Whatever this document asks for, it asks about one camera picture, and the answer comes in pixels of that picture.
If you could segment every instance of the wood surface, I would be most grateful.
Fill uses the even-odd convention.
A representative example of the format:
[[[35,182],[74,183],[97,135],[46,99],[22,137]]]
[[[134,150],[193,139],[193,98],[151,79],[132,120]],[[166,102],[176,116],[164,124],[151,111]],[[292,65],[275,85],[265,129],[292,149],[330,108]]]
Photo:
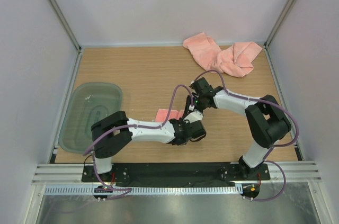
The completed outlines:
[[[279,101],[264,51],[253,66],[254,70],[243,78],[223,74],[227,88],[254,97],[271,94]],[[127,117],[151,121],[158,109],[168,109],[176,85],[189,86],[203,71],[183,47],[88,48],[84,50],[74,89],[87,82],[114,83],[122,89],[121,110]],[[221,85],[217,74],[208,73],[205,78],[213,87]],[[173,109],[184,109],[187,94],[184,89],[177,91]],[[247,120],[239,114],[207,109],[203,125],[207,136],[200,142],[188,142],[185,146],[132,142],[113,157],[113,162],[234,162],[253,142]],[[280,143],[290,140],[288,134]],[[275,149],[268,159],[293,161],[297,156],[291,146]],[[83,161],[82,155],[59,147],[55,162]]]

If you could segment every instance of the robotic arm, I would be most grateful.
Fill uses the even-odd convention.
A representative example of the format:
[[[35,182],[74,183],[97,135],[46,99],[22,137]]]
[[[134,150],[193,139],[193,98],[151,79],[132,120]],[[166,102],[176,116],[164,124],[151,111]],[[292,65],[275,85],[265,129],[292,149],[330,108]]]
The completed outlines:
[[[210,107],[231,110],[247,117],[254,142],[247,153],[239,159],[240,171],[244,178],[253,177],[253,174],[256,174],[270,148],[291,130],[291,124],[281,110],[249,100],[253,99],[252,97],[240,94],[236,95],[243,99],[234,97],[234,93],[226,93],[221,86],[213,88],[205,78],[196,80],[190,87],[195,91],[193,93],[194,105],[191,105],[191,99],[188,96],[183,118],[170,119],[161,128],[161,123],[127,118],[123,111],[118,111],[92,125],[93,141],[113,127],[125,126],[124,129],[107,135],[95,145],[98,173],[109,172],[112,168],[111,157],[132,141],[158,141],[165,144],[185,145],[188,141],[201,140],[206,136],[201,123],[203,110]],[[277,104],[271,95],[266,95],[261,99]]]

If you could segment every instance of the crumpled pink cloth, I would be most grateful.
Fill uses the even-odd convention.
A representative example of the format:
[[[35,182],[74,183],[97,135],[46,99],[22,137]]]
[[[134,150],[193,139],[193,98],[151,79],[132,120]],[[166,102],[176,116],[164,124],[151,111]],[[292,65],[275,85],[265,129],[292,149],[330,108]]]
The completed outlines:
[[[171,110],[171,112],[169,113],[169,117],[168,119],[177,119],[179,120],[179,118],[181,118],[184,114],[185,110]],[[155,116],[155,122],[164,122],[165,118],[167,116],[168,113],[168,109],[159,109],[157,112],[157,115]]]
[[[252,61],[262,47],[251,42],[235,42],[221,50],[214,39],[204,32],[186,39],[183,46],[191,52],[194,60],[205,70],[215,69],[230,76],[244,77],[253,70]]]

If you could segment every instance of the white backdrop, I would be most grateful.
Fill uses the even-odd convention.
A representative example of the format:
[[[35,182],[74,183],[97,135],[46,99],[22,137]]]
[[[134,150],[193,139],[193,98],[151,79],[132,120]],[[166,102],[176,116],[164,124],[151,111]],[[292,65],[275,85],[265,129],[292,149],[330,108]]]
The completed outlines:
[[[0,0],[0,222],[23,223],[76,50],[47,0]]]
[[[270,49],[301,150],[314,159],[339,223],[339,0],[297,0]]]
[[[219,43],[267,39],[287,0],[57,0],[83,46],[178,44],[202,31]]]

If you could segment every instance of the white vent strip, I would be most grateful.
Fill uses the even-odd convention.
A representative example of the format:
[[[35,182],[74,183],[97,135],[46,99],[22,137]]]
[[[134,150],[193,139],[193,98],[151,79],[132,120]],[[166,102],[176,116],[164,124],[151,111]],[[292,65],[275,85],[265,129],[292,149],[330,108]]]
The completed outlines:
[[[97,185],[48,185],[44,195],[107,195],[107,193],[94,193]],[[211,187],[211,188],[146,188],[133,187],[129,195],[203,195],[203,194],[241,194],[242,185],[235,187]],[[119,195],[121,192],[113,192],[110,195]]]

